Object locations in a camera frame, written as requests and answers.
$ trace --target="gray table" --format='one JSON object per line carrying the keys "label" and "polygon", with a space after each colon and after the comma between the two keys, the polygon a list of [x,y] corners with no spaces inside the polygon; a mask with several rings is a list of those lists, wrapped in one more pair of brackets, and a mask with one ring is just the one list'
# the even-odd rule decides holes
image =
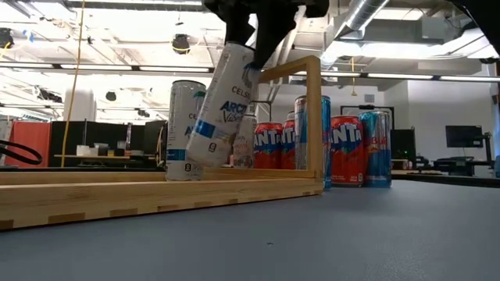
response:
{"label": "gray table", "polygon": [[1,280],[499,280],[500,190],[322,197],[0,233]]}

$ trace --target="blue can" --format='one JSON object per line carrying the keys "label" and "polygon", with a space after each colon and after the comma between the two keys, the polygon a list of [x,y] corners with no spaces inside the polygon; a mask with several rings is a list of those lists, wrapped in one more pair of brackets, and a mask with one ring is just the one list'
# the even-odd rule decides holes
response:
{"label": "blue can", "polygon": [[366,157],[365,187],[391,186],[391,117],[387,112],[359,114]]}
{"label": "blue can", "polygon": [[[321,96],[321,127],[323,131],[323,188],[331,188],[331,102]],[[307,169],[307,102],[305,96],[295,99],[295,168]]]}

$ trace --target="wooden tray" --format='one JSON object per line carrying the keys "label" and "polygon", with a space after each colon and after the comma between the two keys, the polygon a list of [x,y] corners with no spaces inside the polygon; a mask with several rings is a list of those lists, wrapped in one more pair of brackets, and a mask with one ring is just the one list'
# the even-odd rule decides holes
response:
{"label": "wooden tray", "polygon": [[104,219],[321,194],[320,61],[309,56],[269,69],[260,82],[307,72],[308,168],[206,169],[204,180],[164,173],[0,172],[0,229]]}

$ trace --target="black hose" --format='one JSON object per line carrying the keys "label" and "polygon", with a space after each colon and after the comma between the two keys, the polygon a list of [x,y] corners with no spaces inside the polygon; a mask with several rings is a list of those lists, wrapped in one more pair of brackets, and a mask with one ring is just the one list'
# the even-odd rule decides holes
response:
{"label": "black hose", "polygon": [[26,158],[22,155],[18,155],[17,153],[12,152],[12,151],[8,150],[7,148],[3,148],[3,146],[0,146],[0,155],[4,154],[6,156],[12,157],[16,160],[19,160],[21,162],[31,164],[31,165],[40,165],[40,163],[43,161],[43,157],[41,157],[40,153],[38,153],[37,151],[35,151],[32,148],[29,148],[27,146],[22,145],[22,144],[15,144],[15,143],[12,143],[12,142],[6,141],[6,140],[0,140],[0,144],[10,146],[10,147],[20,148],[26,152],[31,153],[36,158],[36,160]]}

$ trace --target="white can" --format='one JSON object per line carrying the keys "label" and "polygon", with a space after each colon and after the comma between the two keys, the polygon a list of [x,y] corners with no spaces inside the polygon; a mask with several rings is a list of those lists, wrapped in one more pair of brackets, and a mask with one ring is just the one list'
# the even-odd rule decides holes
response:
{"label": "white can", "polygon": [[166,179],[201,180],[203,167],[187,157],[186,144],[205,98],[205,85],[190,80],[173,82],[170,92]]}
{"label": "white can", "polygon": [[245,114],[233,143],[233,162],[236,168],[253,168],[253,137],[257,116]]}
{"label": "white can", "polygon": [[287,119],[285,121],[288,121],[288,120],[295,120],[295,110],[292,110],[288,113]]}
{"label": "white can", "polygon": [[259,69],[253,69],[253,49],[227,43],[195,129],[187,143],[187,155],[207,166],[227,161],[234,138],[250,101],[255,97]]}

